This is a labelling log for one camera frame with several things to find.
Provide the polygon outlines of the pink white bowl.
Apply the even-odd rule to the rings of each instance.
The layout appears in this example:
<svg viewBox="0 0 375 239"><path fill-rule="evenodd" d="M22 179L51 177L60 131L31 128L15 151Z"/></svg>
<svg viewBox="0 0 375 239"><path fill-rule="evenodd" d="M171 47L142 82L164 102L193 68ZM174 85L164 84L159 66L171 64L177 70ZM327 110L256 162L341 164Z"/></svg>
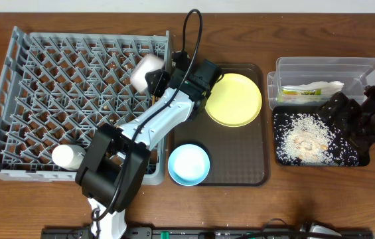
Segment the pink white bowl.
<svg viewBox="0 0 375 239"><path fill-rule="evenodd" d="M146 73L162 69L165 61L154 54L147 54L144 56L134 68L130 84L138 91L143 92L147 88L147 81L145 79Z"/></svg>

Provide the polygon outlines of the green orange snack wrapper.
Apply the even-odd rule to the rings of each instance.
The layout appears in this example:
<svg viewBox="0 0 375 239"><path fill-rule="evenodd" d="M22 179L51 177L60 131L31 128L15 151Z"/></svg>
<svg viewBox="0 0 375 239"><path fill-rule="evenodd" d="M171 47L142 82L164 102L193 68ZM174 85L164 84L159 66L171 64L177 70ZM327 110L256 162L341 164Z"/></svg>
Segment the green orange snack wrapper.
<svg viewBox="0 0 375 239"><path fill-rule="evenodd" d="M277 97L280 100L297 100L301 98L309 98L311 96L320 96L321 89L301 90L294 88L282 88Z"/></svg>

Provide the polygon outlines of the light blue bowl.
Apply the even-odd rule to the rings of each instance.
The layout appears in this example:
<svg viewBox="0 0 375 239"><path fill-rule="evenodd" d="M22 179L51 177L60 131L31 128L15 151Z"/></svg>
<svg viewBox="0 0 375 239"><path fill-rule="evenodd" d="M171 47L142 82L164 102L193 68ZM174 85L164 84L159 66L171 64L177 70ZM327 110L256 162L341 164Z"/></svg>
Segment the light blue bowl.
<svg viewBox="0 0 375 239"><path fill-rule="evenodd" d="M184 144L169 156L168 172L179 185L191 187L201 184L210 171L210 157L200 146Z"/></svg>

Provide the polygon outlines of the white cup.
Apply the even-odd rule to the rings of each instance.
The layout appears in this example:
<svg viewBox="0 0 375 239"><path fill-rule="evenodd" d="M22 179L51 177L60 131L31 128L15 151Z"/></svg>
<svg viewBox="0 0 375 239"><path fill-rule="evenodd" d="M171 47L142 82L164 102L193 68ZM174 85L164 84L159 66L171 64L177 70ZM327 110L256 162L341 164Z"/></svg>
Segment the white cup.
<svg viewBox="0 0 375 239"><path fill-rule="evenodd" d="M86 154L79 145L59 145L52 151L52 161L69 171L77 171Z"/></svg>

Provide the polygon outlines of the white napkin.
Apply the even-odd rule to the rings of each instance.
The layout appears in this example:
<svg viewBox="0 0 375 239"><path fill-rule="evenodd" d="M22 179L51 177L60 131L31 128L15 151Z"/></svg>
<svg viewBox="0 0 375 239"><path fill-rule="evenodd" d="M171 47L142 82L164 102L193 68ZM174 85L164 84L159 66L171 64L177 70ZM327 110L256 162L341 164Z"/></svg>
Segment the white napkin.
<svg viewBox="0 0 375 239"><path fill-rule="evenodd" d="M332 81L332 82L312 82L310 84L302 84L297 86L282 86L281 88L294 88L294 89L301 89L301 90L312 90L312 89L321 89L322 93L321 96L331 96L334 93L340 92L343 88L344 84L339 81Z"/></svg>

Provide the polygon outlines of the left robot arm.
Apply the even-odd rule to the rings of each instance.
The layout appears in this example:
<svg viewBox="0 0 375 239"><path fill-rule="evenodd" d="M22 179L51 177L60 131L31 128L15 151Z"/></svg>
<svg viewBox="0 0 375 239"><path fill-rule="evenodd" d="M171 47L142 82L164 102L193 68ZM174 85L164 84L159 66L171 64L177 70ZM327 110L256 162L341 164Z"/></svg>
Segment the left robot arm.
<svg viewBox="0 0 375 239"><path fill-rule="evenodd" d="M128 123L100 126L86 150L75 181L92 207L91 238L123 236L125 210L143 182L152 149L204 109L222 76L219 65L209 60L195 68L185 52L176 52L174 59L176 68L171 72L154 54L140 60L130 76L131 85L158 101Z"/></svg>

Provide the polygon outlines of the clear plastic waste bin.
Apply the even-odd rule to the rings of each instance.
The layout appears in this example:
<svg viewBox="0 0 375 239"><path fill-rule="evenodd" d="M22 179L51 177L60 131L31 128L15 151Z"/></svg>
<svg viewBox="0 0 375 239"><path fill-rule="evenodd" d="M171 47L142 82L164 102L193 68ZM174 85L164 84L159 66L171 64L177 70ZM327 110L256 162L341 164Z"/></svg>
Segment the clear plastic waste bin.
<svg viewBox="0 0 375 239"><path fill-rule="evenodd" d="M276 71L267 75L269 107L320 106L332 96L311 96L297 100L280 100L277 95L282 86L297 86L312 82L339 81L348 98L362 104L364 90L375 85L375 58L363 57L281 57Z"/></svg>

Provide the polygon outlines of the yellow round plate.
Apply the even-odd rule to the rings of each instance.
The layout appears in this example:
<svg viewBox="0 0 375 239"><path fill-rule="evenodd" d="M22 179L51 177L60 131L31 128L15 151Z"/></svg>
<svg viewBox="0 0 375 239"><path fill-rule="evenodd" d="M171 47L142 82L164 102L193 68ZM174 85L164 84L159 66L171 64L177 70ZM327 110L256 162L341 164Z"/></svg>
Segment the yellow round plate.
<svg viewBox="0 0 375 239"><path fill-rule="evenodd" d="M217 81L205 106L211 119L227 127L251 123L261 108L262 94L256 83L236 73L226 73Z"/></svg>

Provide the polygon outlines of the dark brown serving tray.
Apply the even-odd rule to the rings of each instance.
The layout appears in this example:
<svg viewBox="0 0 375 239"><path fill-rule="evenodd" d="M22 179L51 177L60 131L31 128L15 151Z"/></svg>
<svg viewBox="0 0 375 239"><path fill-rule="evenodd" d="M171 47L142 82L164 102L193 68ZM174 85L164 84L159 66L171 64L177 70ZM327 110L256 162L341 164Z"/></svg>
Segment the dark brown serving tray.
<svg viewBox="0 0 375 239"><path fill-rule="evenodd" d="M254 64L221 64L223 74L236 73L250 78L262 94L262 108L251 123L227 127L200 113L192 122L175 128L175 149L184 144L202 147L210 157L210 171L195 186L258 187L269 179L269 149L267 142L264 84L261 70Z"/></svg>

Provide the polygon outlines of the grey plastic dish rack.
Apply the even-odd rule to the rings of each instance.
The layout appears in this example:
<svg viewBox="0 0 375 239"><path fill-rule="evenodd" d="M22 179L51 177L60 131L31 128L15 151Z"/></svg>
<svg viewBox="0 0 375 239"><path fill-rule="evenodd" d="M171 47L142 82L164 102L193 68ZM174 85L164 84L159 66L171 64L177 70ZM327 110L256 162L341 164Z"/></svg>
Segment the grey plastic dish rack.
<svg viewBox="0 0 375 239"><path fill-rule="evenodd" d="M134 120L153 101L129 79L148 54L169 60L169 35L24 33L14 28L0 75L0 179L73 181L52 162L87 147L98 127Z"/></svg>

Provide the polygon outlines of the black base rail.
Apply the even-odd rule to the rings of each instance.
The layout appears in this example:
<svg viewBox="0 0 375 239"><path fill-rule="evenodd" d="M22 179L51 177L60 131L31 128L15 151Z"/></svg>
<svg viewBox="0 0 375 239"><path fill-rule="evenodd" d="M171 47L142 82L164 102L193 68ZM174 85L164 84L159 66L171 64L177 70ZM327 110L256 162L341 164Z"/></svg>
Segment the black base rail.
<svg viewBox="0 0 375 239"><path fill-rule="evenodd" d="M93 222L83 227L46 227L41 230L41 239L94 239L94 238L126 238L126 239L230 239L230 238L353 238L372 239L373 232L367 229L336 229L328 224L306 222L300 226L288 225L280 218L272 218L259 228L156 228L149 225L134 225L126 222L107 224Z"/></svg>

